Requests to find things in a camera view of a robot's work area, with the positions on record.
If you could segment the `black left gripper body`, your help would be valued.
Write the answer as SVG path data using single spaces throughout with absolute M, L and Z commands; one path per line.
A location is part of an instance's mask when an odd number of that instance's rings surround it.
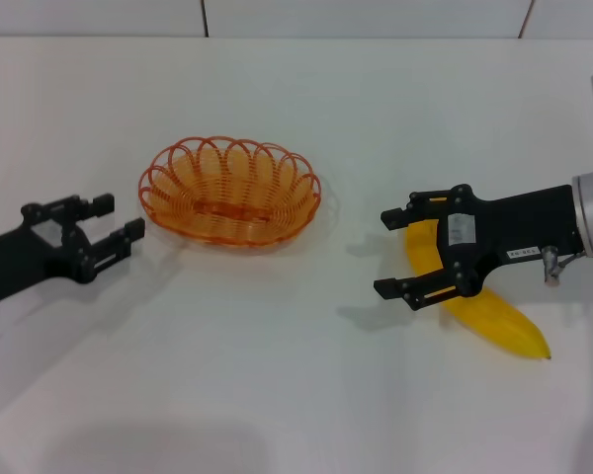
M 0 301 L 47 279 L 74 279 L 87 250 L 85 233 L 74 225 L 60 231 L 57 247 L 25 224 L 0 235 Z

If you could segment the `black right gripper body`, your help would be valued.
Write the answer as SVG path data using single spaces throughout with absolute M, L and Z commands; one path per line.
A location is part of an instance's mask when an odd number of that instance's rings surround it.
M 468 185 L 451 189 L 438 252 L 452 285 L 482 287 L 494 270 L 539 260 L 546 247 L 561 256 L 584 251 L 570 185 L 495 200 L 476 197 Z

